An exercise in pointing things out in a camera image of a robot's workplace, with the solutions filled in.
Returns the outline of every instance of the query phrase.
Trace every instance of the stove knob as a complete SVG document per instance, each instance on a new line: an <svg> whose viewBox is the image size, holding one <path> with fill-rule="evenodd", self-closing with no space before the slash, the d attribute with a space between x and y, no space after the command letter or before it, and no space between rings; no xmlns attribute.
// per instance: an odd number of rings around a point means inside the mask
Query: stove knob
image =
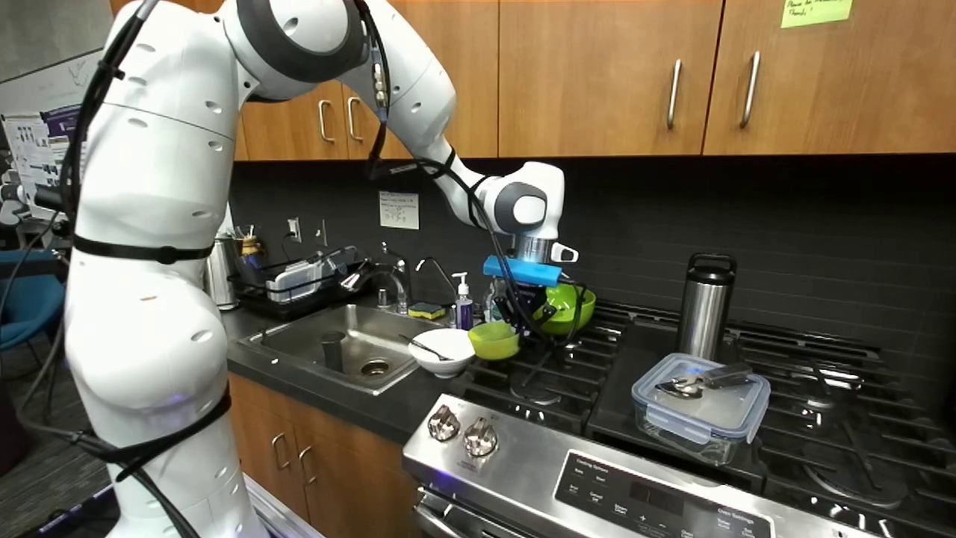
<svg viewBox="0 0 956 538"><path fill-rule="evenodd" d="M430 439L448 444L458 436L458 420L448 406L439 406L438 414L430 414L429 420L429 433Z"/></svg>
<svg viewBox="0 0 956 538"><path fill-rule="evenodd" d="M491 423L478 420L466 433L464 433L464 445L473 457L488 457L491 451L497 451L500 436L491 427Z"/></svg>

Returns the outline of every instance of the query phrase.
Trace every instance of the cabinet handle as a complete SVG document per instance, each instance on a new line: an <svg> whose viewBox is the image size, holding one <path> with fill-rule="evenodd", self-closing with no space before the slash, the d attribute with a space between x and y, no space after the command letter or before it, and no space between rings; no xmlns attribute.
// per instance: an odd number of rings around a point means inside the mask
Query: cabinet handle
<svg viewBox="0 0 956 538"><path fill-rule="evenodd" d="M677 61L677 70L669 72L668 133L674 133L678 121L683 75L684 75L684 61Z"/></svg>
<svg viewBox="0 0 956 538"><path fill-rule="evenodd" d="M285 457L278 456L278 445L282 445L285 456L290 456L290 439L288 439L288 433L285 433L285 430L276 433L276 436L270 439L270 445L273 445L273 460L276 460L276 468L278 468L278 469L290 469L293 460L285 460Z"/></svg>
<svg viewBox="0 0 956 538"><path fill-rule="evenodd" d="M762 66L760 51L753 51L753 54L750 54L750 79L747 79L747 99L745 99L741 130L747 130L747 123L750 123L750 118L753 118L760 66Z"/></svg>
<svg viewBox="0 0 956 538"><path fill-rule="evenodd" d="M300 451L300 468L302 468L302 477L306 477L306 483L309 484L317 484L317 477L311 474L311 445L306 445L302 451Z"/></svg>
<svg viewBox="0 0 956 538"><path fill-rule="evenodd" d="M335 145L335 137L329 137L326 108L332 108L332 102L329 102L329 99L321 99L321 102L317 102L317 114L321 114L321 137L323 137L326 145Z"/></svg>
<svg viewBox="0 0 956 538"><path fill-rule="evenodd" d="M357 140L357 145L366 145L366 137L360 137L360 130L357 130L357 102L360 102L360 108L361 108L361 99L360 97L349 97L346 99L346 126L349 126L349 137Z"/></svg>

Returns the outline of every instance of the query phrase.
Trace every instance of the plastic container lid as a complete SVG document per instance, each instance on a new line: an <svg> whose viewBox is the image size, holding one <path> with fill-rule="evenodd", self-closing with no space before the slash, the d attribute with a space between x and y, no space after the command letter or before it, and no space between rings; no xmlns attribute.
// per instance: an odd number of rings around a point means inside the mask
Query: plastic container lid
<svg viewBox="0 0 956 538"><path fill-rule="evenodd" d="M753 444L771 400L771 384L766 378L747 375L747 387L706 389L700 399L678 399L656 389L668 381L702 378L714 368L723 366L687 353L669 353L632 387L632 399L648 424L695 445Z"/></svg>

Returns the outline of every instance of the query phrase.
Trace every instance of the metal thermos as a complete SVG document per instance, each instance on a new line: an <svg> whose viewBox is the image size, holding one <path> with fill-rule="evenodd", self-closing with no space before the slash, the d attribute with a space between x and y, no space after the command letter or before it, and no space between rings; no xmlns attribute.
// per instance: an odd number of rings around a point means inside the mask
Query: metal thermos
<svg viewBox="0 0 956 538"><path fill-rule="evenodd" d="M738 273L738 264L729 254L692 259L684 302L683 302L683 339L678 339L683 353L717 359L736 273Z"/></svg>

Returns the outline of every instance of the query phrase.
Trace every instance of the stove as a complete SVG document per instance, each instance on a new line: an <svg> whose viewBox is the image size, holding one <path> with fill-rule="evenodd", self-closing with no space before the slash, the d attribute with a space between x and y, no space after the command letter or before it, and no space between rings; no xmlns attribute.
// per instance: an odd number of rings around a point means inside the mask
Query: stove
<svg viewBox="0 0 956 538"><path fill-rule="evenodd" d="M466 535L956 535L953 439L875 347L729 327L717 359L771 381L771 406L714 463L632 400L677 342L677 314L603 306L568 344L475 362L406 445L418 516Z"/></svg>

